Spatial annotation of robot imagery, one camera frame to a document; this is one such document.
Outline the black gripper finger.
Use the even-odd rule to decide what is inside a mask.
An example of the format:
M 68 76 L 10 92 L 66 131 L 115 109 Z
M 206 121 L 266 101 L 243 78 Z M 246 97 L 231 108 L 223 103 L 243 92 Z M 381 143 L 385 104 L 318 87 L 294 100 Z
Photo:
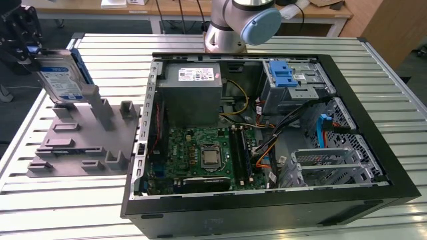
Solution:
M 14 74 L 30 74 L 20 62 L 28 60 L 31 42 L 31 16 L 4 14 L 0 16 L 0 62 Z
M 34 6 L 22 6 L 18 10 L 18 41 L 19 50 L 30 54 L 30 48 L 42 48 L 43 31 L 38 11 Z

